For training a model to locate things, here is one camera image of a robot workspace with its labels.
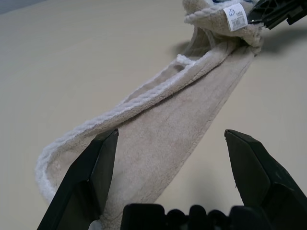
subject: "beige towel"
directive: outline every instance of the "beige towel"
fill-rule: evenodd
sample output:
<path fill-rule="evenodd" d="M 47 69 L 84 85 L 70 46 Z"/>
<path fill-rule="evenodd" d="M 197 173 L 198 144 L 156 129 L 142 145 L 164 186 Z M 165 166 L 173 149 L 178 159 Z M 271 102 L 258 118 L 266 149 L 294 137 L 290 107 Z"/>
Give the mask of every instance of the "beige towel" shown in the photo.
<path fill-rule="evenodd" d="M 70 164 L 95 135 L 115 127 L 119 128 L 119 138 L 112 184 L 101 217 L 104 229 L 119 229 L 126 204 L 152 203 L 158 198 L 258 51 L 259 27 L 249 25 L 230 36 L 233 34 L 228 27 L 221 30 L 214 26 L 215 22 L 227 24 L 221 11 L 237 2 L 219 3 L 217 7 L 200 0 L 184 0 L 186 21 L 192 23 L 192 19 L 197 25 L 184 54 L 114 110 L 85 122 L 44 148 L 37 162 L 36 179 L 48 202 Z M 247 10 L 252 5 L 242 4 Z M 210 13 L 201 12 L 199 17 L 196 10 Z"/>

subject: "white label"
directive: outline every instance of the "white label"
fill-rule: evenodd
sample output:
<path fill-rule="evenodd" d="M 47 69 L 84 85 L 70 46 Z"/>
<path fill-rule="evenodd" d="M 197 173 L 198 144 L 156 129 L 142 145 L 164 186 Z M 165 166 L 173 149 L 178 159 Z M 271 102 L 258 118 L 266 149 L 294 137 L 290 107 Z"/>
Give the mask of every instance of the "white label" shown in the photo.
<path fill-rule="evenodd" d="M 230 31 L 235 31 L 248 25 L 244 8 L 240 3 L 224 8 L 224 12 L 227 16 Z"/>

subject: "barcode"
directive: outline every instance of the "barcode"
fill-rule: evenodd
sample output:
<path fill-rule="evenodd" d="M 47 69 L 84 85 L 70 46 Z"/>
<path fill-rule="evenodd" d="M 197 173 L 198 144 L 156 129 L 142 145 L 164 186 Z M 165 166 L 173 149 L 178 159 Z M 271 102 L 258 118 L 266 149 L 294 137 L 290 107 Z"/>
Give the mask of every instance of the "barcode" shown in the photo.
<path fill-rule="evenodd" d="M 232 27 L 234 29 L 241 27 L 241 26 L 245 26 L 245 19 L 243 16 L 240 16 L 236 19 L 231 20 L 232 21 Z"/>

